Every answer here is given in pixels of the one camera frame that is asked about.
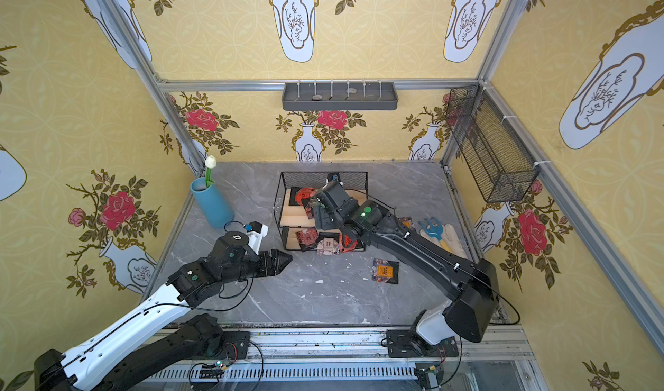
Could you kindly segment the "red label tea bag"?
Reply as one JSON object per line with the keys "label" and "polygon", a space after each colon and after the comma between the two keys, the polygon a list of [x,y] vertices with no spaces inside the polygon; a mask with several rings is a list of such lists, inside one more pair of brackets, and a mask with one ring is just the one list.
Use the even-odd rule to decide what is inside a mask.
{"label": "red label tea bag", "polygon": [[316,189],[311,187],[292,187],[288,195],[289,206],[303,207],[305,202],[316,194]]}

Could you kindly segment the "orange label tea bag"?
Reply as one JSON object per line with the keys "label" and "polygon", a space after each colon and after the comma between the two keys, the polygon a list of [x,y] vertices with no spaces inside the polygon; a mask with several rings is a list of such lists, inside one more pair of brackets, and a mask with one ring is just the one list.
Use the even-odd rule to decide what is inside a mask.
{"label": "orange label tea bag", "polygon": [[413,218],[410,216],[400,217],[399,223],[408,230],[417,230],[416,224],[414,223]]}

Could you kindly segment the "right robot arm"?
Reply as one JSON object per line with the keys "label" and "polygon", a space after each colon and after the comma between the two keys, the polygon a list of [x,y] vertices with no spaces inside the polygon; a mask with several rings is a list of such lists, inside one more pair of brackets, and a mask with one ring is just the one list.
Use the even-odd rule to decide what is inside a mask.
{"label": "right robot arm", "polygon": [[406,349],[424,356],[451,337],[482,342],[500,301],[493,264],[470,261],[429,242],[387,205],[371,198],[359,203],[337,181],[326,183],[313,198],[318,228],[337,229],[351,240],[389,252],[444,294],[442,304],[418,315]]}

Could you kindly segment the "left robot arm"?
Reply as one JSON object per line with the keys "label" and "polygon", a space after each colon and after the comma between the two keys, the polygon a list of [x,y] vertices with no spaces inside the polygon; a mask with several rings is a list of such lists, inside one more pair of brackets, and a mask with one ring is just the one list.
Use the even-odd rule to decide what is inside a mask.
{"label": "left robot arm", "polygon": [[37,390],[125,390],[182,359],[220,347],[223,331],[204,309],[173,339],[146,341],[169,323],[200,309],[227,283],[277,276],[293,258],[278,249],[263,251],[264,236],[231,231],[212,251],[172,273],[148,299],[86,342],[60,352],[50,349],[35,361]]}

